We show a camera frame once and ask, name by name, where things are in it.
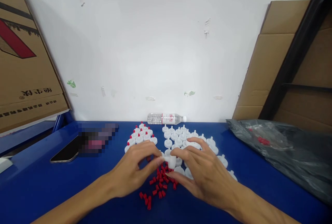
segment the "white plastic cap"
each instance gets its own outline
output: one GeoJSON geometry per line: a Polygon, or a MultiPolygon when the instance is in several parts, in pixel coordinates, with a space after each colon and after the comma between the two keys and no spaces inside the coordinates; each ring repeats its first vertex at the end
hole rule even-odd
{"type": "Polygon", "coordinates": [[[182,131],[180,130],[180,127],[175,130],[175,133],[180,136],[182,134],[182,131]]]}
{"type": "Polygon", "coordinates": [[[172,135],[170,136],[171,140],[175,141],[176,139],[178,139],[178,135],[174,132],[172,133],[172,135]]]}
{"type": "Polygon", "coordinates": [[[227,169],[228,166],[228,161],[225,158],[225,155],[221,155],[221,156],[217,156],[219,158],[219,160],[222,162],[222,164],[225,166],[225,168],[227,169]]]}
{"type": "Polygon", "coordinates": [[[198,138],[198,133],[196,132],[196,130],[194,132],[191,133],[192,137],[198,138]]]}
{"type": "Polygon", "coordinates": [[[213,140],[212,136],[206,140],[206,143],[208,146],[210,146],[210,145],[215,146],[215,141],[213,140]]]}
{"type": "Polygon", "coordinates": [[[171,126],[171,127],[168,129],[168,131],[169,131],[171,134],[173,134],[173,133],[175,132],[175,129],[173,129],[173,126],[171,126]]]}
{"type": "Polygon", "coordinates": [[[166,139],[165,142],[164,142],[164,145],[165,145],[166,148],[171,148],[172,144],[173,144],[173,142],[169,138],[166,139]]]}
{"type": "Polygon", "coordinates": [[[165,156],[165,161],[168,162],[168,167],[170,169],[175,169],[176,156],[165,156]]]}
{"type": "Polygon", "coordinates": [[[179,172],[179,173],[182,174],[182,175],[185,175],[185,174],[184,174],[184,169],[182,169],[181,166],[176,166],[176,167],[174,168],[174,171],[175,171],[175,172],[179,172]]]}
{"type": "Polygon", "coordinates": [[[229,174],[231,174],[231,176],[236,180],[236,181],[238,181],[238,179],[236,178],[236,176],[234,175],[234,171],[229,171],[229,174]]]}
{"type": "Polygon", "coordinates": [[[188,177],[189,179],[194,180],[193,176],[191,175],[190,169],[187,167],[186,170],[184,171],[184,174],[186,177],[188,177]]]}
{"type": "Polygon", "coordinates": [[[169,139],[170,137],[171,137],[171,134],[170,134],[169,131],[167,131],[167,132],[164,133],[164,138],[165,139],[169,139]]]}
{"type": "Polygon", "coordinates": [[[163,131],[163,132],[167,132],[167,131],[168,131],[168,127],[165,125],[165,126],[162,128],[162,131],[163,131]]]}

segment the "white bottle cap with red tip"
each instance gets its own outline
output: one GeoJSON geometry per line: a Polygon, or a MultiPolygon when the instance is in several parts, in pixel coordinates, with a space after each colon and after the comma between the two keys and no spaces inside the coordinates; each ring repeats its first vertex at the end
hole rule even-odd
{"type": "Polygon", "coordinates": [[[141,121],[141,124],[139,125],[139,128],[142,129],[144,127],[143,121],[141,121]]]}
{"type": "Polygon", "coordinates": [[[129,148],[130,148],[130,144],[129,144],[129,142],[127,143],[127,146],[124,148],[124,152],[126,153],[128,150],[129,150],[129,148]]]}
{"type": "Polygon", "coordinates": [[[138,134],[140,131],[141,130],[137,126],[135,126],[135,132],[138,134]]]}
{"type": "Polygon", "coordinates": [[[170,136],[171,140],[175,141],[179,136],[174,132],[172,133],[172,135],[170,136]]]}
{"type": "Polygon", "coordinates": [[[136,138],[136,143],[142,143],[143,142],[143,136],[141,136],[141,134],[138,134],[138,137],[136,138]]]}
{"type": "Polygon", "coordinates": [[[153,131],[150,129],[150,127],[148,127],[148,130],[147,130],[147,132],[148,132],[148,135],[152,136],[152,134],[153,134],[153,131]]]}
{"type": "Polygon", "coordinates": [[[227,169],[227,166],[228,166],[228,162],[225,158],[225,155],[221,155],[221,156],[217,156],[219,158],[219,160],[222,162],[222,164],[225,166],[225,168],[227,169]]]}
{"type": "Polygon", "coordinates": [[[196,132],[196,130],[194,132],[191,133],[192,137],[198,138],[198,133],[196,132]]]}
{"type": "Polygon", "coordinates": [[[182,174],[182,175],[185,175],[185,174],[184,174],[184,169],[182,169],[181,166],[176,166],[176,167],[174,168],[174,171],[175,171],[175,172],[179,172],[179,173],[182,174]]]}
{"type": "Polygon", "coordinates": [[[168,131],[168,127],[165,125],[162,129],[163,132],[167,132],[168,131]]]}
{"type": "Polygon", "coordinates": [[[152,134],[152,138],[150,138],[150,141],[153,142],[154,144],[158,143],[158,140],[157,140],[157,138],[155,137],[154,134],[152,134]]]}
{"type": "Polygon", "coordinates": [[[238,181],[238,179],[236,178],[236,176],[234,175],[234,171],[229,171],[229,174],[231,174],[231,176],[236,180],[236,181],[238,181]]]}
{"type": "Polygon", "coordinates": [[[175,130],[175,133],[180,136],[182,134],[182,131],[180,129],[180,127],[178,129],[175,130]]]}
{"type": "Polygon", "coordinates": [[[215,146],[215,141],[213,140],[212,136],[206,140],[206,143],[208,146],[210,146],[210,145],[215,146]]]}
{"type": "Polygon", "coordinates": [[[169,138],[166,139],[165,142],[164,142],[164,145],[165,145],[166,148],[171,148],[172,144],[173,144],[173,142],[169,138]]]}
{"type": "Polygon", "coordinates": [[[187,131],[187,128],[185,127],[185,125],[183,125],[183,126],[180,128],[180,130],[181,130],[182,132],[186,132],[186,131],[187,131]]]}
{"type": "Polygon", "coordinates": [[[132,133],[132,138],[137,138],[138,137],[139,132],[136,132],[136,130],[134,130],[134,132],[132,133]]]}
{"type": "Polygon", "coordinates": [[[192,174],[191,174],[191,171],[190,171],[190,169],[189,169],[188,167],[187,167],[186,170],[184,171],[184,174],[185,174],[185,176],[188,177],[189,179],[194,180],[194,178],[193,178],[193,176],[192,176],[192,174]]]}
{"type": "Polygon", "coordinates": [[[143,137],[143,140],[144,140],[144,141],[145,141],[145,140],[150,140],[150,138],[151,138],[151,136],[148,135],[148,132],[145,132],[145,135],[144,135],[144,137],[143,137]]]}
{"type": "Polygon", "coordinates": [[[132,136],[130,136],[130,138],[128,139],[127,143],[129,143],[130,146],[136,144],[136,139],[132,138],[132,136]]]}
{"type": "Polygon", "coordinates": [[[206,138],[204,137],[204,133],[202,133],[202,136],[199,136],[198,138],[203,139],[204,142],[206,142],[206,138]]]}

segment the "blue workbench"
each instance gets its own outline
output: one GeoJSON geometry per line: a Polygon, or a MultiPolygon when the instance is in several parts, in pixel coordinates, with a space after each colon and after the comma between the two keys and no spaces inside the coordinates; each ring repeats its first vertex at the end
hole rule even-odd
{"type": "MultiPolygon", "coordinates": [[[[117,122],[119,131],[99,157],[77,157],[70,163],[49,160],[77,136],[80,128],[105,127],[106,122],[72,122],[12,157],[14,166],[0,174],[0,223],[30,223],[67,200],[100,175],[110,171],[124,155],[136,122],[117,122]]],[[[326,223],[331,209],[281,174],[237,139],[226,123],[186,123],[192,132],[213,136],[219,154],[225,154],[239,182],[301,223],[326,223]]],[[[152,125],[157,147],[165,151],[161,125],[152,125]]],[[[237,223],[226,212],[194,198],[184,187],[169,188],[166,197],[153,197],[148,211],[140,191],[152,192],[148,180],[136,192],[94,209],[81,223],[237,223]]]]}

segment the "wall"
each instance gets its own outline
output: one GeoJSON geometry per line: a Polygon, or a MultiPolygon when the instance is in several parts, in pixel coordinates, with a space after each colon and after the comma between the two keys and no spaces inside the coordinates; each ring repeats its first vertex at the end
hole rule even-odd
{"type": "Polygon", "coordinates": [[[75,82],[77,120],[218,122],[233,115],[272,0],[28,1],[62,81],[75,82]]]}

